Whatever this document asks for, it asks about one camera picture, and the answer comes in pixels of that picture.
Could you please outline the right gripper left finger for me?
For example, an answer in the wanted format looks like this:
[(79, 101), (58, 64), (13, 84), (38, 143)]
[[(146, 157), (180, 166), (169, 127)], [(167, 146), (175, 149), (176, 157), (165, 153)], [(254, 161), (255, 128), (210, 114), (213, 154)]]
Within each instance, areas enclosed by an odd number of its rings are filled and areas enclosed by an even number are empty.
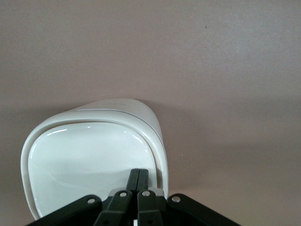
[(133, 226), (137, 217), (140, 169), (130, 172), (127, 186), (108, 198), (108, 205), (98, 215), (95, 226)]

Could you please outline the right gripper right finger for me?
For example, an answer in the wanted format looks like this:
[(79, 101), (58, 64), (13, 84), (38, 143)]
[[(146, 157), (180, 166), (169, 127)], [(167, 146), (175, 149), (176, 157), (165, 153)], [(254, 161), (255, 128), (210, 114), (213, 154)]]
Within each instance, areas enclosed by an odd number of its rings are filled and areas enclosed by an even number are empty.
[(137, 182), (137, 221), (139, 226), (163, 226), (155, 193), (148, 189), (148, 171), (139, 170)]

